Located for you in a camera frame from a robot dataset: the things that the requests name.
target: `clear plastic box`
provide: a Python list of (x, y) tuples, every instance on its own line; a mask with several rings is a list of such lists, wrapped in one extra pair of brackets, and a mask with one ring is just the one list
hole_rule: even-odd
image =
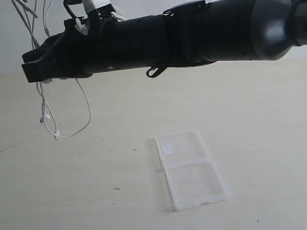
[(230, 198), (197, 130), (158, 135), (155, 141), (176, 210)]

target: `white label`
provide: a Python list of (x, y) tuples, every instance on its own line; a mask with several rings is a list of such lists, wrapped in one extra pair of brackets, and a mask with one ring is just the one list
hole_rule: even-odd
[(173, 149), (172, 145), (163, 145), (162, 146), (162, 151), (163, 151), (163, 154), (165, 156), (169, 156), (169, 155), (173, 155), (174, 154), (174, 149)]

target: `black robotic arm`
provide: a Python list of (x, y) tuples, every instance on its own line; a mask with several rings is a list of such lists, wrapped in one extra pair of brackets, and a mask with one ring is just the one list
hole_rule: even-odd
[(113, 10), (107, 5), (88, 11), (86, 19), (66, 20), (63, 33), (25, 53), (28, 81), (142, 67), (154, 78), (169, 67), (277, 60), (307, 45), (307, 0), (201, 0), (122, 22)]

